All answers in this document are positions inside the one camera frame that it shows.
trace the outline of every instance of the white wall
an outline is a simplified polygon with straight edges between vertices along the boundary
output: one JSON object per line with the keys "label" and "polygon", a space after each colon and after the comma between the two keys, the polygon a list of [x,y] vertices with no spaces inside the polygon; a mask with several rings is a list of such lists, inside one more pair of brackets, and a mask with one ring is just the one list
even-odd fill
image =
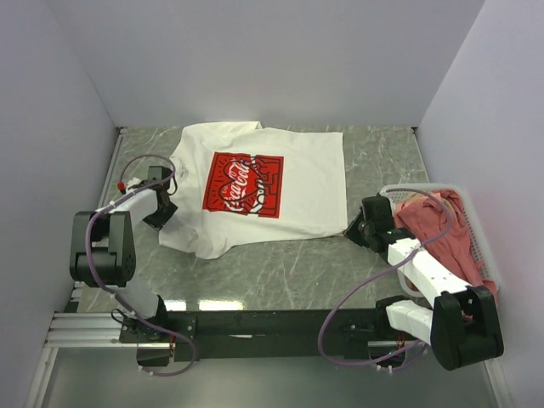
{"label": "white wall", "polygon": [[116,125],[418,125],[484,0],[48,0]]}
{"label": "white wall", "polygon": [[93,208],[114,127],[43,0],[0,2],[0,405],[22,406],[70,295],[71,219]]}
{"label": "white wall", "polygon": [[433,181],[467,188],[503,279],[516,406],[544,397],[544,3],[487,0],[418,138]]}

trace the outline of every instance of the marble surface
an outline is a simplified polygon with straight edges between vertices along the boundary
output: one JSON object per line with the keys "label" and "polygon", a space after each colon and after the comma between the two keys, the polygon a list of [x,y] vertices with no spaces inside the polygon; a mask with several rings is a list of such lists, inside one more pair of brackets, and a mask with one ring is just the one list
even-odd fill
{"label": "marble surface", "polygon": [[[415,136],[409,127],[287,127],[297,132],[343,132],[348,219],[360,200],[385,184],[427,182]],[[103,202],[118,197],[116,181],[132,157],[144,153],[169,156],[178,145],[181,127],[123,129],[112,158]],[[134,163],[126,179],[144,179],[153,159]],[[135,231],[137,276],[165,299],[172,310],[323,309],[386,264],[373,252],[343,237],[281,241],[238,246],[221,258],[202,260],[194,254],[159,246],[157,233],[145,224]],[[396,274],[357,292],[346,307],[374,307],[376,300],[401,294]],[[115,303],[97,289],[83,290],[78,311],[109,312]]]}

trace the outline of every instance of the white t-shirt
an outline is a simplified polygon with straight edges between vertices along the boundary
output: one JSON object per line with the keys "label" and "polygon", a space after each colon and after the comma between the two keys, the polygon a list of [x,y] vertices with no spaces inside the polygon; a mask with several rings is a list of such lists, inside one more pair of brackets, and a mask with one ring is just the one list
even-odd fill
{"label": "white t-shirt", "polygon": [[210,259],[235,245],[342,232],[342,136],[263,129],[259,122],[185,127],[171,156],[178,211],[160,243]]}

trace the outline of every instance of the laundry basket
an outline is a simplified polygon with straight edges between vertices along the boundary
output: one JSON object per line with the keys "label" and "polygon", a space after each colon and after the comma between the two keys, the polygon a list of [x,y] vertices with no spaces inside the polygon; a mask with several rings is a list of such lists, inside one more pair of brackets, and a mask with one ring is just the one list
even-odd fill
{"label": "laundry basket", "polygon": [[[470,230],[470,241],[471,252],[474,256],[476,262],[483,261],[483,265],[479,270],[482,278],[493,280],[496,283],[497,290],[499,288],[498,275],[496,273],[496,266],[493,261],[493,258],[490,253],[490,249],[487,246],[485,241],[484,234],[479,225],[478,219],[476,218],[476,213],[474,212],[473,205],[468,199],[467,195],[459,187],[453,184],[437,184],[437,183],[426,183],[426,184],[391,184],[386,185],[380,191],[380,196],[386,196],[391,201],[391,209],[395,211],[396,205],[405,201],[409,195],[413,193],[410,191],[395,191],[387,193],[389,189],[402,189],[403,187],[409,189],[423,190],[427,192],[433,192],[436,190],[451,189],[454,190],[461,198],[463,206],[465,207],[465,219],[467,220],[468,229]],[[423,298],[423,295],[418,292],[410,289],[408,283],[406,282],[405,276],[398,271],[400,285],[404,291],[414,297],[414,298]]]}

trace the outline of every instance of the red graphic print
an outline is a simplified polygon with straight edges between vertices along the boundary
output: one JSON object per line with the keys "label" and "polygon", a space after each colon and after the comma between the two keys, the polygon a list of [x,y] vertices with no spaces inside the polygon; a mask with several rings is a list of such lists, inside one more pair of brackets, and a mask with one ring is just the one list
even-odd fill
{"label": "red graphic print", "polygon": [[280,216],[283,157],[246,153],[213,155],[202,208],[259,217]]}

